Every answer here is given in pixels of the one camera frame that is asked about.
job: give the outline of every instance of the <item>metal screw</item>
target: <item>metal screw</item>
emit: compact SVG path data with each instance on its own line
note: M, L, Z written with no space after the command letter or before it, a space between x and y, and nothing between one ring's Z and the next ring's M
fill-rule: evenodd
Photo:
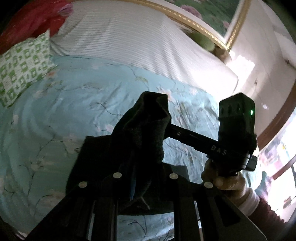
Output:
M211 182L205 182L205 183L204 183L204 186L205 186L206 188L212 188L212 187L213 187L213 184L212 184Z
M176 180L176 179L178 179L178 174L176 174L176 173L171 173L170 174L170 179L173 179L173 180Z
M86 188L86 186L87 186L87 182L86 182L86 181L80 182L80 183L78 184L78 186L79 186L80 188Z
M122 177L122 174L120 172L116 172L113 174L113 177L116 178L116 179L119 179Z

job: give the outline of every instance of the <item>green painting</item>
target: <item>green painting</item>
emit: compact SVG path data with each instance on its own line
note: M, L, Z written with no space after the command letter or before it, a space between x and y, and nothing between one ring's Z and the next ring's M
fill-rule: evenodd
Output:
M240 0L166 0L200 18L225 37Z

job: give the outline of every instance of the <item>human hand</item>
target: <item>human hand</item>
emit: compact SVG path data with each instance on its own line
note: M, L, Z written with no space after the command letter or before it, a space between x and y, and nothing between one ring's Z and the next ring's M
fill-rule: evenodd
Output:
M220 177L215 169L212 160L208 159L205 163L205 169L201 174L204 182L213 183L218 189L239 207L248 197L250 190L247 189L246 180L241 172L232 177Z

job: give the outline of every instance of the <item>floral bedsheet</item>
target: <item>floral bedsheet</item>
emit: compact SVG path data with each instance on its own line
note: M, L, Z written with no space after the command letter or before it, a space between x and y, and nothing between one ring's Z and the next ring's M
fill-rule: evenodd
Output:
M85 136L111 134L144 91L168 95L173 124L217 138L218 105L203 90L106 59L65 56L54 62L57 68L11 108L0 107L0 215L23 233L65 196ZM186 165L190 180L201 182L205 154L170 138L163 148L164 162ZM118 240L169 240L173 218L119 216Z

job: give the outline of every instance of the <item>green patterned pillow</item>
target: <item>green patterned pillow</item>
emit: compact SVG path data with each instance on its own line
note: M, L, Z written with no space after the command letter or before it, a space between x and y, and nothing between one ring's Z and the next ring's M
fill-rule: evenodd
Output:
M50 57L49 30L0 55L0 102L4 107L13 105L25 89L56 66Z

